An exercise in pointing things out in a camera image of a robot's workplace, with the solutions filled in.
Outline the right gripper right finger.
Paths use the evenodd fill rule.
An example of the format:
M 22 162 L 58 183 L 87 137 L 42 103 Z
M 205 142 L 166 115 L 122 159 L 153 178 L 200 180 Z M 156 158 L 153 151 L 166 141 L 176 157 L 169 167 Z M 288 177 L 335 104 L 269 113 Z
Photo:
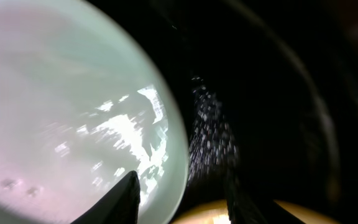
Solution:
M 224 191 L 232 224 L 302 224 L 271 199 L 258 194 L 234 169 L 224 176 Z

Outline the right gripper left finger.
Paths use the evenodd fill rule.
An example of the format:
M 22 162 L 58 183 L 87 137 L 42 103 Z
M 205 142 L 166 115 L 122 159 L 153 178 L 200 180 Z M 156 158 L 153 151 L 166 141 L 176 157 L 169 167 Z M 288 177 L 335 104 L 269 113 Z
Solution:
M 137 224 L 139 204 L 140 183 L 133 170 L 72 224 Z

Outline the mint green plate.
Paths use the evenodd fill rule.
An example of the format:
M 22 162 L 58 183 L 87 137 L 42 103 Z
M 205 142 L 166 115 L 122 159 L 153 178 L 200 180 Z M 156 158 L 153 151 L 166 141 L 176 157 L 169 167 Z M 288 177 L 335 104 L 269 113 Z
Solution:
M 135 174 L 138 223 L 168 223 L 188 140 L 141 46 L 84 1 L 0 1 L 0 223 L 85 222 Z

